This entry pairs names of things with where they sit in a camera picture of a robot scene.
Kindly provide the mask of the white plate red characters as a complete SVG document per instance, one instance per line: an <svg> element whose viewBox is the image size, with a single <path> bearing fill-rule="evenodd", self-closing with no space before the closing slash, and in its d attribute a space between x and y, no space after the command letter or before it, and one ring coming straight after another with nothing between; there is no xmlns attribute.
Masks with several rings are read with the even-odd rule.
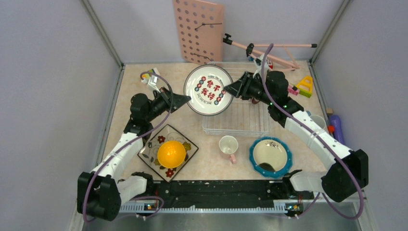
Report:
<svg viewBox="0 0 408 231"><path fill-rule="evenodd" d="M189 108L202 116L216 116L232 103L232 96L224 87L233 82L223 68L206 64L193 69L184 82L184 95L189 96Z"/></svg>

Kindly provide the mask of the orange yellow bowl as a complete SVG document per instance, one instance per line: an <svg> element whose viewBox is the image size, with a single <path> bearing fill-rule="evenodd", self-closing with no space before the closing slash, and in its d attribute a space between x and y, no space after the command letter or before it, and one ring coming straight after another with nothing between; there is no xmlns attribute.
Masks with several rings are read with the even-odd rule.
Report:
<svg viewBox="0 0 408 231"><path fill-rule="evenodd" d="M179 141L167 141L161 145L157 152L160 165L166 168L180 166L186 157L186 150Z"/></svg>

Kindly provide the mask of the square floral plate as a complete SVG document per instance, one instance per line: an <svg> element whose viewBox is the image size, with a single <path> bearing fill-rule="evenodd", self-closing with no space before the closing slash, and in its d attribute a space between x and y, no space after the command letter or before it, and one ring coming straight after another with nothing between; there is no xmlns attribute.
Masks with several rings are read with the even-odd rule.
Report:
<svg viewBox="0 0 408 231"><path fill-rule="evenodd" d="M186 150L184 162L178 167L166 168L158 162L157 152L161 145L167 141L179 141ZM170 182L198 150L199 148L196 144L176 130L173 126L167 124L147 142L145 147L138 153L138 157L163 180Z"/></svg>

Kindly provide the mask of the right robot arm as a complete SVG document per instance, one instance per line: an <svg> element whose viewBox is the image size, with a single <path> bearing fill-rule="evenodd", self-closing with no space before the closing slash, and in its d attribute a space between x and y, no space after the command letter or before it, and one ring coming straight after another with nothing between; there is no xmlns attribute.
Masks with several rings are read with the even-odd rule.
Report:
<svg viewBox="0 0 408 231"><path fill-rule="evenodd" d="M288 95L288 81L281 71L268 72L265 78L250 72L226 85L224 91L243 100L254 98L268 106L270 117L301 139L324 164L323 172L300 171L283 183L282 192L295 198L301 191L324 193L335 202L342 202L367 186L368 155L361 149L353 151L316 124L304 108Z"/></svg>

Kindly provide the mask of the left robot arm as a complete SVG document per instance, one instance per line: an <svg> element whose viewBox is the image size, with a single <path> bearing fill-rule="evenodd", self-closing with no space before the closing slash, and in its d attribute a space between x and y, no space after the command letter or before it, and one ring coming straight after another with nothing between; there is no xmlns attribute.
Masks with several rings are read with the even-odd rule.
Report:
<svg viewBox="0 0 408 231"><path fill-rule="evenodd" d="M162 113L173 113L190 100L190 96L173 93L165 87L156 92L152 100L144 93L131 98L130 119L116 146L91 172L82 172L78 177L77 211L84 220L93 217L112 221L124 203L136 196L152 197L151 175L135 173L123 181L120 177L155 130L151 122Z"/></svg>

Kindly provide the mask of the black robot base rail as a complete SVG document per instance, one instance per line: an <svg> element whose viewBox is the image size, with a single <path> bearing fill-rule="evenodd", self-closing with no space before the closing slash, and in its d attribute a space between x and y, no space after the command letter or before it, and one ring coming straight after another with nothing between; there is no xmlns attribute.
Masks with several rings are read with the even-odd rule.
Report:
<svg viewBox="0 0 408 231"><path fill-rule="evenodd" d="M293 200L283 207L290 213L303 211L302 200L314 199L312 192L296 192L287 178L282 180L172 180L154 181L152 175L134 172L147 179L143 196L164 200L164 209L208 209L213 211L272 209L279 200Z"/></svg>

